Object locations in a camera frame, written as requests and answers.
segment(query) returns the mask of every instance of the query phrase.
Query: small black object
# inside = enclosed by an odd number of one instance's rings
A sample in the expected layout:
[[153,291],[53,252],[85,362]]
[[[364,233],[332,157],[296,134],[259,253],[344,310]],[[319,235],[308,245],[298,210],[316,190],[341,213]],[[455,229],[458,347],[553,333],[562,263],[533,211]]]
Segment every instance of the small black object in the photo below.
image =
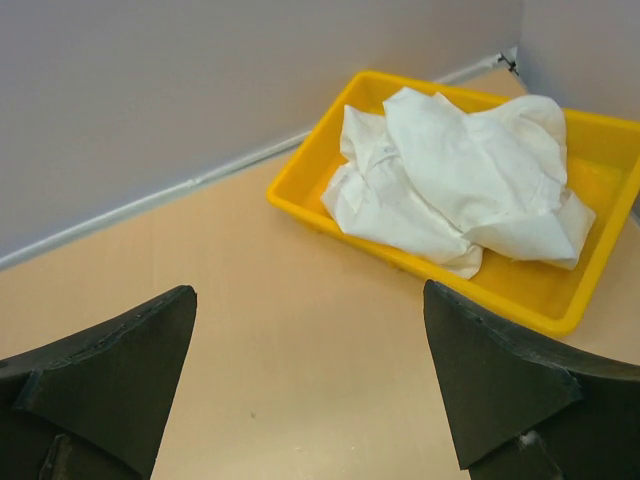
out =
[[149,479],[195,313],[177,287],[0,362],[0,479]]
[[473,480],[640,479],[640,367],[564,345],[434,282],[431,355]]

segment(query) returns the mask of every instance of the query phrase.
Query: beige surface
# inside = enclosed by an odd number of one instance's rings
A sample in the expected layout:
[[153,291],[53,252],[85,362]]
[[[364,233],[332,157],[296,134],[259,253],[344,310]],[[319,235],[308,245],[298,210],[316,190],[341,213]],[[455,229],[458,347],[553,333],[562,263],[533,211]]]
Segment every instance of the beige surface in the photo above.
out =
[[[477,88],[517,94],[499,72]],[[0,358],[176,284],[196,329],[153,478],[468,478],[422,321],[422,281],[264,200],[266,162],[0,273]],[[640,231],[629,223],[569,342],[640,363]]]

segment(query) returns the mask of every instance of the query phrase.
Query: yellow container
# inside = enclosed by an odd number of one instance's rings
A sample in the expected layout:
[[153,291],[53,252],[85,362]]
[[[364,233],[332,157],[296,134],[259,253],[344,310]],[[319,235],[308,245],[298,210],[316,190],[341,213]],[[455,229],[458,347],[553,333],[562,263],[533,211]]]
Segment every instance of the yellow container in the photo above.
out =
[[571,332],[582,319],[640,188],[640,123],[565,110],[569,187],[597,214],[574,270],[542,262],[515,262],[485,250],[480,272],[464,280],[425,258],[343,234],[320,200],[329,179],[345,162],[339,141],[344,106],[381,114],[382,102],[405,86],[430,95],[441,92],[466,112],[487,110],[508,100],[458,87],[362,72],[280,172],[269,188],[268,200],[317,230],[421,278],[442,282],[510,320],[552,336]]

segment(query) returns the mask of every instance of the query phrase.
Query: table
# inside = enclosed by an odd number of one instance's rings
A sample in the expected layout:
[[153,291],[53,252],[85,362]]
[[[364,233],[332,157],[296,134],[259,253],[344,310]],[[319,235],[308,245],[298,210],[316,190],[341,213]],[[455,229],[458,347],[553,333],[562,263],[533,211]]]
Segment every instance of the table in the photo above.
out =
[[[504,70],[469,86],[523,92]],[[191,284],[196,328],[154,480],[468,478],[429,354],[423,282],[270,207],[285,161],[1,272],[0,358]],[[640,363],[639,282],[629,221],[566,341]]]

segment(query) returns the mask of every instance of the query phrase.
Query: yellow bin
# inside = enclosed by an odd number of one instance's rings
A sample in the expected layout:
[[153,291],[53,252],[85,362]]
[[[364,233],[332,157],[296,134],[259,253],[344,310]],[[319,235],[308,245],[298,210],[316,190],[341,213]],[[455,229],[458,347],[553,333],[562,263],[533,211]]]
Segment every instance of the yellow bin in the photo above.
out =
[[505,97],[378,72],[358,74],[340,94],[267,193],[269,202],[313,228],[398,267],[434,279],[485,308],[541,333],[560,336],[582,319],[589,299],[640,188],[640,123],[565,110],[569,187],[597,214],[577,267],[515,262],[485,250],[480,272],[464,280],[422,257],[343,234],[320,197],[339,165],[343,110],[383,113],[402,87],[443,93],[466,112],[493,108]]

